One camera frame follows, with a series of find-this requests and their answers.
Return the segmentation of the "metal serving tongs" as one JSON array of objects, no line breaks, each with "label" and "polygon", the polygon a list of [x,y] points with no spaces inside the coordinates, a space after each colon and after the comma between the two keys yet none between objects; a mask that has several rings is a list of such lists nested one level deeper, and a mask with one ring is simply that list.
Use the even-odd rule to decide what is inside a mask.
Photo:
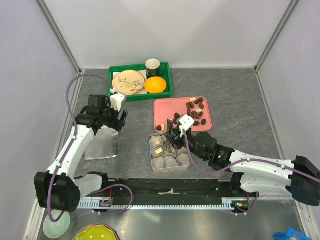
[{"label": "metal serving tongs", "polygon": [[176,148],[176,141],[174,136],[174,122],[171,118],[166,120],[166,132],[163,134],[165,140],[163,142],[163,148],[165,151],[171,153],[172,149]]}]

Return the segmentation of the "pink plastic tray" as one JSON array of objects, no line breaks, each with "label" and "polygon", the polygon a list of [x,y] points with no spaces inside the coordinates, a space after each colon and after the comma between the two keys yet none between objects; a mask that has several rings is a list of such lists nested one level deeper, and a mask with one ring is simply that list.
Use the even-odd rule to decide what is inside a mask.
[{"label": "pink plastic tray", "polygon": [[157,99],[153,103],[154,130],[156,133],[165,133],[167,119],[177,125],[178,118],[189,115],[197,122],[192,127],[194,132],[209,131],[213,127],[208,101],[203,96],[176,97]]}]

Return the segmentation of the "pink chocolate tin box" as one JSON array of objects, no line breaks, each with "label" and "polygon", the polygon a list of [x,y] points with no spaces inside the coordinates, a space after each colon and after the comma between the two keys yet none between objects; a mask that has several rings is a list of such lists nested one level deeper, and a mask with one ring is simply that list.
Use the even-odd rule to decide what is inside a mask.
[{"label": "pink chocolate tin box", "polygon": [[[149,136],[151,167],[155,173],[174,172],[179,170],[186,170],[191,165],[191,160],[186,148],[173,148],[172,152],[164,150],[164,140],[166,138],[163,134],[156,133]],[[161,141],[161,145],[156,146],[155,140]],[[163,152],[156,154],[155,150],[162,148]]]}]

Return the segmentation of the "white square chocolate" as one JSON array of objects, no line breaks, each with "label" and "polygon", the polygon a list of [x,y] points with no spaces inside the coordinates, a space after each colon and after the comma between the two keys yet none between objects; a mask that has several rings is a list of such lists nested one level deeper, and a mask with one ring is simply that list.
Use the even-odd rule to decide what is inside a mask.
[{"label": "white square chocolate", "polygon": [[163,149],[161,147],[155,150],[155,153],[157,155],[161,154],[162,152],[163,152]]}]

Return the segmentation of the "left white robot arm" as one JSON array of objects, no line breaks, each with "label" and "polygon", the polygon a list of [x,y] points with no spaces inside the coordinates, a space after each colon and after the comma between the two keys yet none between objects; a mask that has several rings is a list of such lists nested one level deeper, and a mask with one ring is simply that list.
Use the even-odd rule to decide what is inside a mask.
[{"label": "left white robot arm", "polygon": [[107,127],[120,132],[125,126],[128,111],[122,109],[126,96],[115,93],[110,97],[91,94],[88,104],[75,117],[71,134],[53,164],[34,177],[39,206],[62,212],[74,212],[80,200],[91,193],[99,197],[110,191],[105,173],[90,171],[75,177],[78,164],[98,131]]}]

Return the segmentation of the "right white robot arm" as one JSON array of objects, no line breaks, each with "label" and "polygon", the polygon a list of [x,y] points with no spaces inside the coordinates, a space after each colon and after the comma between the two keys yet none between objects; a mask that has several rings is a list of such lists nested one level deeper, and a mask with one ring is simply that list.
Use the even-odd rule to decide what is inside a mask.
[{"label": "right white robot arm", "polygon": [[207,132],[192,135],[191,130],[175,128],[164,135],[175,148],[186,148],[189,157],[207,162],[209,174],[232,173],[229,191],[235,197],[244,193],[290,196],[305,205],[320,205],[320,170],[306,157],[283,160],[246,154],[218,144]]}]

